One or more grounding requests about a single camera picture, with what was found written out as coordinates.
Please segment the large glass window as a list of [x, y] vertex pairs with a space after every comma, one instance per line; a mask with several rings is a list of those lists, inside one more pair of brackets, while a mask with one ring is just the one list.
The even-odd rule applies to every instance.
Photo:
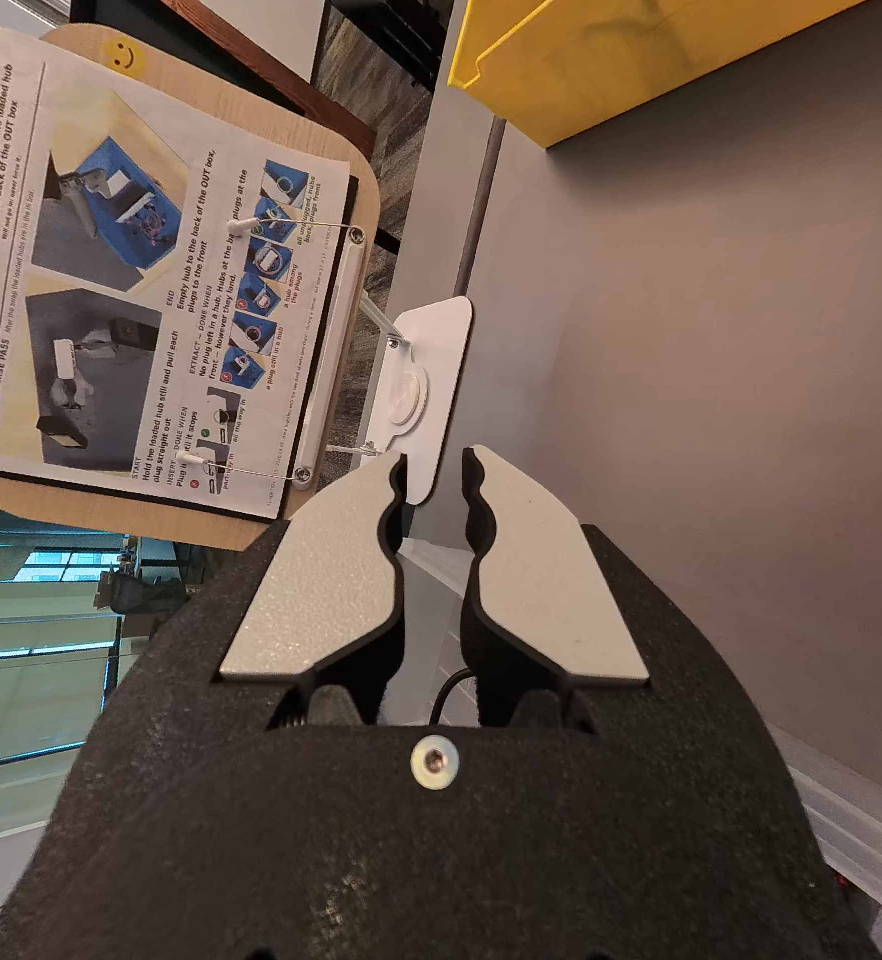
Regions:
[[115, 681], [120, 618], [95, 604], [123, 534], [0, 510], [0, 767], [77, 750]]

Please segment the white stand base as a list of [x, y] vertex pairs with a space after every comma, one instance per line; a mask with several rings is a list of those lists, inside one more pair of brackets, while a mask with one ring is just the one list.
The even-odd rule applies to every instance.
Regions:
[[363, 294], [362, 314], [386, 346], [360, 448], [366, 455], [407, 457], [407, 503], [432, 493], [472, 325], [472, 305], [456, 296], [400, 314], [395, 320]]

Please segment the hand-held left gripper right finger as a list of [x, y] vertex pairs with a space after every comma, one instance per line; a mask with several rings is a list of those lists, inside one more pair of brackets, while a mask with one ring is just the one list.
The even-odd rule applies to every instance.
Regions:
[[643, 686], [648, 669], [576, 516], [493, 450], [466, 447], [473, 553], [465, 660], [499, 694]]

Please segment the yellow plastic bin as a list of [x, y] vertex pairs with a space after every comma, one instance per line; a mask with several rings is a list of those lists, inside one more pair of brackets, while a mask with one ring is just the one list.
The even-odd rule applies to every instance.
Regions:
[[542, 149], [856, 1], [471, 1], [448, 84]]

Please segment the clear plastic bin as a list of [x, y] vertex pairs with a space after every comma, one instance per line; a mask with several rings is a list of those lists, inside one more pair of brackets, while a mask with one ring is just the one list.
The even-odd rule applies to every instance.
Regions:
[[[464, 668], [460, 606], [470, 574], [469, 550], [405, 538], [399, 551], [406, 587], [406, 653], [388, 684], [379, 719], [423, 726], [438, 691]], [[789, 733], [768, 725], [794, 780], [826, 863], [878, 906], [869, 925], [882, 931], [882, 788]]]

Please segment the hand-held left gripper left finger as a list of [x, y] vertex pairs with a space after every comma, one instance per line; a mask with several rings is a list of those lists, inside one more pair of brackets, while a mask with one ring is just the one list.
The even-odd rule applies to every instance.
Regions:
[[221, 662], [228, 682], [305, 686], [402, 627], [407, 457], [380, 455], [291, 518]]

